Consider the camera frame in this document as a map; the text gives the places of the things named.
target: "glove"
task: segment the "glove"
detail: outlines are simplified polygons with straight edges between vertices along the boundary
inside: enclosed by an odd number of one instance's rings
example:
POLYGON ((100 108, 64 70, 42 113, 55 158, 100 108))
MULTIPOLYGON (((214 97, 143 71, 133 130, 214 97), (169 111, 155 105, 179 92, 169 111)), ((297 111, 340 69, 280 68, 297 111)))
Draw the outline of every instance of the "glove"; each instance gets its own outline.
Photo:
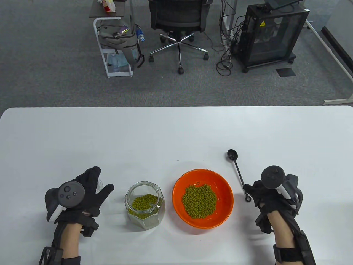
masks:
POLYGON ((282 195, 275 189, 266 188, 261 180, 255 181, 253 186, 245 184, 243 189, 254 199, 255 206, 263 216, 276 210, 293 210, 282 195))
POLYGON ((82 222, 85 216, 97 217, 101 212, 99 210, 102 203, 114 190, 113 184, 106 185, 99 193, 96 194, 98 178, 101 173, 101 169, 97 166, 87 169, 83 174, 74 178, 73 181, 77 181, 82 184, 85 189, 85 197, 79 205, 62 211, 59 217, 55 220, 57 222, 66 223, 79 223, 82 222))

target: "spoon handle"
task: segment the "spoon handle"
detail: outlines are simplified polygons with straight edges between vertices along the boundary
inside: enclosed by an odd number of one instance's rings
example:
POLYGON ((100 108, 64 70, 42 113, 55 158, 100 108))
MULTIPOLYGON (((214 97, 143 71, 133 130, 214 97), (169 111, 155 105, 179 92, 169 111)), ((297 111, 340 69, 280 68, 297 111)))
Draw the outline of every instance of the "spoon handle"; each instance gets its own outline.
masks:
MULTIPOLYGON (((239 174, 239 177, 240 177, 240 181, 241 181, 241 184, 242 184, 242 188, 243 188, 243 186, 244 186, 244 181, 243 181, 243 178, 242 178, 242 176, 241 176, 241 174, 240 174, 240 170, 239 170, 239 168, 238 168, 238 164, 237 164, 236 161, 234 161, 234 164, 235 164, 235 167, 237 168, 237 171, 238 171, 238 174, 239 174)), ((249 194, 248 194, 246 191, 244 191, 244 192, 245 192, 245 201, 246 201, 246 202, 251 202, 251 197, 249 196, 249 194)))

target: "floor mat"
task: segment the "floor mat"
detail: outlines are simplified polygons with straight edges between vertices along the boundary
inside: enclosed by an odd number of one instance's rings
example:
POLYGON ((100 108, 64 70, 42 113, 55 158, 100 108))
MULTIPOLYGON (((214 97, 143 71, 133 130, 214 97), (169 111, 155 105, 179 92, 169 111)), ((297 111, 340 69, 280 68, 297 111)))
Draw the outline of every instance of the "floor mat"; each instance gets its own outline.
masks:
POLYGON ((296 76, 296 74, 293 72, 291 68, 281 68, 281 69, 276 69, 276 71, 280 77, 296 76))

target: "monitor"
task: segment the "monitor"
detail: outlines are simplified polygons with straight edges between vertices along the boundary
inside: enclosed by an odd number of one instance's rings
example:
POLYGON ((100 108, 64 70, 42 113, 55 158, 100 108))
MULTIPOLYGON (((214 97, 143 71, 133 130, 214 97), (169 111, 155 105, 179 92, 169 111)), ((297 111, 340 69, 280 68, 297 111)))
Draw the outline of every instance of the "monitor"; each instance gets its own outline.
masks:
POLYGON ((281 7, 289 6, 300 1, 302 0, 265 0, 266 4, 271 10, 276 10, 281 7))

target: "black cabinet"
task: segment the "black cabinet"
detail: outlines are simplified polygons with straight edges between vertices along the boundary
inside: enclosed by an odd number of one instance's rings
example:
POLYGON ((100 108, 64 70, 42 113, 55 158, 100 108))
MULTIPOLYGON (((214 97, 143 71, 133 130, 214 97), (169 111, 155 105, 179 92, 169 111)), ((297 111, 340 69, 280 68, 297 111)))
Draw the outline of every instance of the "black cabinet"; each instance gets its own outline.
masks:
POLYGON ((300 4, 272 11, 264 4, 248 6, 237 49, 243 72, 278 61, 293 63, 292 50, 308 14, 300 4))

